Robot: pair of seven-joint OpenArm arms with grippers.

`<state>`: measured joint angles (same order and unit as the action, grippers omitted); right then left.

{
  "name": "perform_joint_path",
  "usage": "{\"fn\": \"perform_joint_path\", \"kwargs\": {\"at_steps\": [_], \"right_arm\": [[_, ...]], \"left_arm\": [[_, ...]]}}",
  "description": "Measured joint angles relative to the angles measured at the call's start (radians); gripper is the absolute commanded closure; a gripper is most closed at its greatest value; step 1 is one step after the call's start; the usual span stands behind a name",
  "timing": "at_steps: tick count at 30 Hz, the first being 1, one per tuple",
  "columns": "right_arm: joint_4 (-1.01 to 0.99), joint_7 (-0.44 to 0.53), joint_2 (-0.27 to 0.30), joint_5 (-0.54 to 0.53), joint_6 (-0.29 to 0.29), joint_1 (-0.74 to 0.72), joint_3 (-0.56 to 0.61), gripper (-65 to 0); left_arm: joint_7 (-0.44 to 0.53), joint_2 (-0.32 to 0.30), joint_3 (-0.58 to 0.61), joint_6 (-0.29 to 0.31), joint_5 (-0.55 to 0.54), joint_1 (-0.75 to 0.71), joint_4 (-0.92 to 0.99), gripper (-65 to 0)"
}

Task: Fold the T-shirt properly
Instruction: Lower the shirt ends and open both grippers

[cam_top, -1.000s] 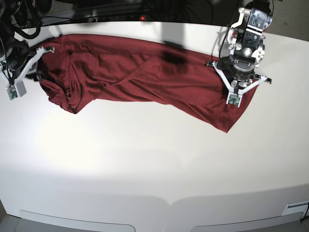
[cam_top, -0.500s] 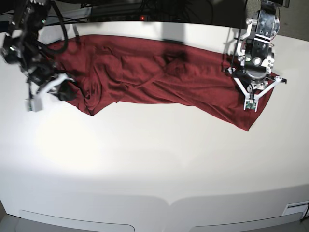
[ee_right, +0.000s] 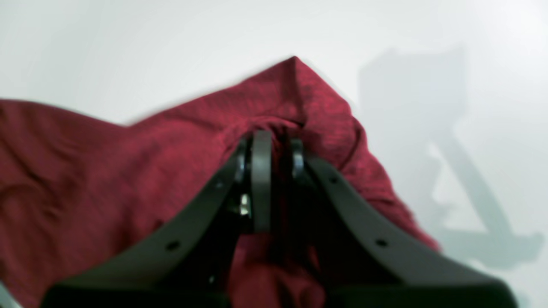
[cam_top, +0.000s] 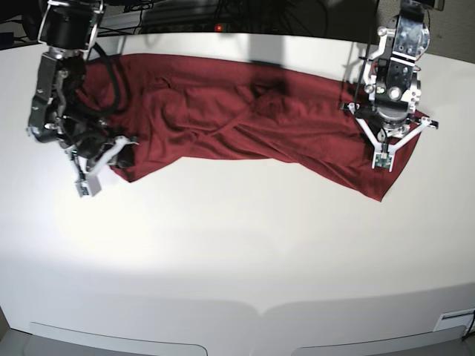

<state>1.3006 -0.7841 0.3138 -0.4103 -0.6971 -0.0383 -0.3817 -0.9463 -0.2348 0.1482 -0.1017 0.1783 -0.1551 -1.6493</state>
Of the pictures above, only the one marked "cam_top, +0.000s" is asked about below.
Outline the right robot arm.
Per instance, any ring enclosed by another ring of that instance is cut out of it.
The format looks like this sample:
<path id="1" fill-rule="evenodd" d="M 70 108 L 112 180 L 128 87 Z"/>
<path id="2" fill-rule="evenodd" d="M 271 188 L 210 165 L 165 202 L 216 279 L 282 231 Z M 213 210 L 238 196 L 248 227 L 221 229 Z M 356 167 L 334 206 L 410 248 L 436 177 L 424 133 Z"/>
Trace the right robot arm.
<path id="1" fill-rule="evenodd" d="M 104 167 L 130 165 L 131 146 L 137 143 L 135 136 L 122 135 L 106 122 L 119 110 L 122 95 L 111 60 L 96 43 L 105 5 L 105 1 L 49 1 L 38 33 L 48 49 L 41 57 L 27 132 L 37 142 L 57 142 L 64 150 L 81 197 L 100 192 L 98 175 Z M 105 108 L 87 106 L 77 93 L 91 51 L 99 55 L 112 84 L 113 100 Z"/>

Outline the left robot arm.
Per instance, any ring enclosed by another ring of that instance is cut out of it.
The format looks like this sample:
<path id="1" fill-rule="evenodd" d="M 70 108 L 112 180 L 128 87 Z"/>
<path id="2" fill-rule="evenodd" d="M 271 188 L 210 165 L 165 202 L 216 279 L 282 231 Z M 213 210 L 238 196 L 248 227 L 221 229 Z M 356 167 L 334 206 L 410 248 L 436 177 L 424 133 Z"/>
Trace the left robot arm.
<path id="1" fill-rule="evenodd" d="M 354 99 L 341 106 L 372 144 L 373 168 L 392 171 L 398 150 L 425 128 L 439 127 L 427 116 L 416 116 L 422 95 L 416 63 L 430 44 L 429 12 L 444 8 L 443 1 L 401 1 L 399 14 L 378 28 L 378 47 L 364 57 L 357 85 L 364 86 L 369 102 Z"/>

